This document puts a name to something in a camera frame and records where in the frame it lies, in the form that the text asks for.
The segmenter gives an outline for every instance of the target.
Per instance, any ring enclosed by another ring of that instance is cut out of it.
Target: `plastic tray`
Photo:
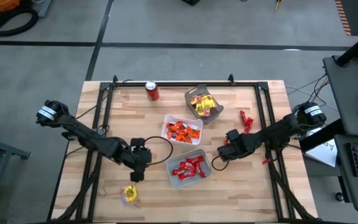
[[[196,146],[201,142],[201,136],[203,134],[203,121],[200,119],[196,119],[196,120],[190,120],[190,119],[185,119],[185,118],[177,118],[174,117],[170,114],[165,116],[164,119],[164,123],[162,124],[162,130],[161,130],[161,137],[166,138],[167,139],[167,123],[169,122],[173,122],[176,123],[178,121],[183,121],[183,123],[189,125],[191,128],[199,130],[200,131],[200,138],[195,139],[192,138],[191,141],[192,143],[187,143],[187,142],[180,142],[180,141],[175,141],[175,140],[171,140],[168,139],[169,141],[171,141],[174,144],[179,144],[182,146]]]
[[[187,180],[179,180],[177,175],[172,175],[172,171],[179,167],[179,164],[181,161],[185,161],[186,158],[189,157],[197,157],[197,156],[203,156],[204,162],[200,162],[200,167],[205,173],[205,178],[202,178],[200,175],[196,174],[195,177],[187,179]],[[208,158],[206,157],[205,151],[202,149],[195,149],[190,152],[186,152],[174,157],[169,158],[167,161],[165,161],[165,165],[167,167],[168,175],[171,180],[171,184],[174,188],[181,188],[190,184],[194,184],[196,182],[199,182],[200,180],[207,179],[209,176],[212,175],[212,169],[209,166]]]
[[[207,117],[202,117],[198,115],[197,111],[194,109],[193,105],[189,103],[189,99],[193,96],[200,96],[200,95],[211,95],[206,88],[206,85],[198,85],[191,90],[185,93],[186,105],[189,107],[191,112],[196,116],[196,118],[203,121],[204,124],[208,124],[209,122],[213,121],[215,118],[219,116],[219,114],[223,111],[223,106],[219,105],[218,102],[215,101],[215,108],[211,108],[210,115]]]

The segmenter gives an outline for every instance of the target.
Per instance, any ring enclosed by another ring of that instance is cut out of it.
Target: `coca-cola can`
[[[149,97],[152,101],[158,100],[160,98],[160,93],[158,92],[158,86],[155,82],[146,83],[146,92],[149,94]]]

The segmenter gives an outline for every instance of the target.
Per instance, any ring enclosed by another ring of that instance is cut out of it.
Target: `wooden table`
[[[99,84],[100,82],[84,83],[77,115],[96,104]],[[275,117],[280,120],[291,112],[284,82],[268,81],[268,85]],[[159,136],[166,114],[194,119],[184,101],[184,93],[188,89],[160,87],[160,99],[150,101],[144,88],[118,88],[114,91],[109,119],[111,129],[107,136],[118,136],[127,142],[131,138]],[[174,146],[173,156],[202,148],[211,161],[217,156],[216,149],[222,146],[229,130],[244,129],[239,116],[240,110],[254,118],[251,132],[261,129],[253,88],[209,87],[208,90],[219,104],[224,105],[224,111],[218,119],[204,126],[199,146]],[[91,126],[93,116],[94,111],[79,121]],[[268,115],[266,119],[267,125],[270,125]],[[77,142],[71,142],[68,152],[79,146]],[[162,140],[148,142],[146,146],[151,148],[153,161],[159,161],[169,153],[167,143]],[[145,180],[136,184],[137,200],[127,205],[121,201],[119,188],[131,184],[129,173],[132,171],[104,158],[94,222],[275,222],[277,215],[269,170],[267,165],[262,165],[264,154],[262,146],[251,156],[231,161],[224,171],[214,170],[210,178],[180,190],[171,186],[165,164],[150,166],[146,169]],[[291,190],[307,211],[317,217],[301,151],[289,147],[284,150],[283,156]],[[73,153],[65,160],[52,218],[61,215],[78,193],[85,157],[86,149]],[[215,165],[222,167],[224,163],[217,160]],[[286,214],[285,199],[283,193],[280,193]],[[89,195],[85,200],[83,216],[88,211],[87,199]]]

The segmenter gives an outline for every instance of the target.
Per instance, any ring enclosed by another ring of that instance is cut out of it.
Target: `floor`
[[[276,13],[274,6],[274,0],[201,0],[194,7],[180,0],[59,0],[33,29],[0,38],[0,141],[32,151],[28,161],[10,164],[0,219],[47,218],[67,142],[59,131],[36,125],[35,114],[46,99],[75,113],[84,80],[225,80],[233,74],[285,80],[291,92],[324,74],[324,57],[358,40],[345,35],[334,0],[286,0]],[[26,19],[20,15],[6,29]],[[289,95],[292,106],[306,101],[313,86],[302,90]],[[336,107],[329,87],[320,97]],[[339,117],[328,106],[323,111],[328,123]],[[358,223],[351,204],[335,201],[335,178],[310,182],[320,218]]]

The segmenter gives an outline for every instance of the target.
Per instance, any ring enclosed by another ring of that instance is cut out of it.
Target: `white paper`
[[[308,131],[307,136],[310,136],[318,132],[319,130],[321,130],[321,128],[316,128],[314,130]],[[336,154],[337,154],[337,149],[336,149],[335,141],[333,139],[305,153],[306,156],[315,159],[319,162],[322,162],[324,164],[327,164],[331,167],[335,167],[336,165]]]

